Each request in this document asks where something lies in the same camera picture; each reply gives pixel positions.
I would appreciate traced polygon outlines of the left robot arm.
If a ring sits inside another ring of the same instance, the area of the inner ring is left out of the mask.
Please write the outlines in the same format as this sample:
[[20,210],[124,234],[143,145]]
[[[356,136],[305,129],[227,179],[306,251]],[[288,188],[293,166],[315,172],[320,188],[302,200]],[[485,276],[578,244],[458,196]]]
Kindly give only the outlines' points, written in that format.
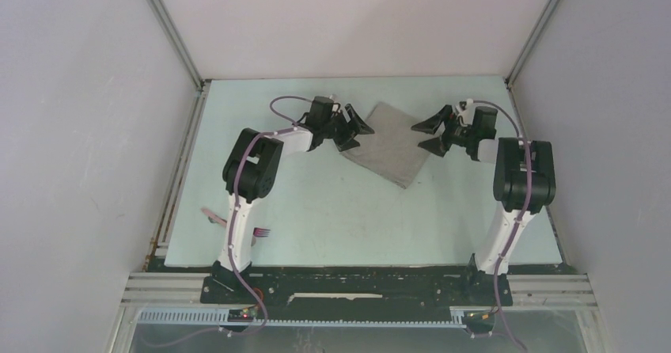
[[[289,99],[309,103],[309,110],[294,120],[275,109],[277,102]],[[271,100],[269,107],[290,126],[277,131],[243,129],[222,170],[228,196],[227,218],[201,209],[210,222],[226,231],[214,270],[230,272],[220,282],[219,291],[235,303],[244,301],[250,292],[249,280],[240,273],[251,265],[252,240],[268,235],[267,230],[250,226],[250,215],[274,187],[281,160],[291,154],[311,152],[326,140],[332,140],[339,152],[354,149],[360,146],[357,136],[375,133],[351,104],[340,104],[330,97],[310,100],[285,95]]]

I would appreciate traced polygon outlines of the grey cloth napkin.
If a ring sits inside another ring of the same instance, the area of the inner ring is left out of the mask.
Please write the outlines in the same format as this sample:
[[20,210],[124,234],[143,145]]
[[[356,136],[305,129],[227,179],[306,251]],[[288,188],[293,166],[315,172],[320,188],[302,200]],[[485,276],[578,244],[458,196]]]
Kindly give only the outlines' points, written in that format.
[[426,136],[411,129],[419,119],[380,102],[365,122],[374,133],[359,135],[360,146],[341,155],[402,189],[408,188],[430,155],[418,147]]

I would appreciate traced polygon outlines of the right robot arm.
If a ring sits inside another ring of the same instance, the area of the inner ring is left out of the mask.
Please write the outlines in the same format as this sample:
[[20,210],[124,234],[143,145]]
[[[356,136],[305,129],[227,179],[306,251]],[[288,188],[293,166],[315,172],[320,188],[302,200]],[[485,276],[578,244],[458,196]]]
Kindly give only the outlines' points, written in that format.
[[473,99],[447,104],[411,130],[430,136],[418,146],[433,155],[458,146],[471,161],[494,167],[494,216],[460,283],[463,299],[480,304],[500,288],[526,226],[555,198],[552,145],[527,139],[501,106]]

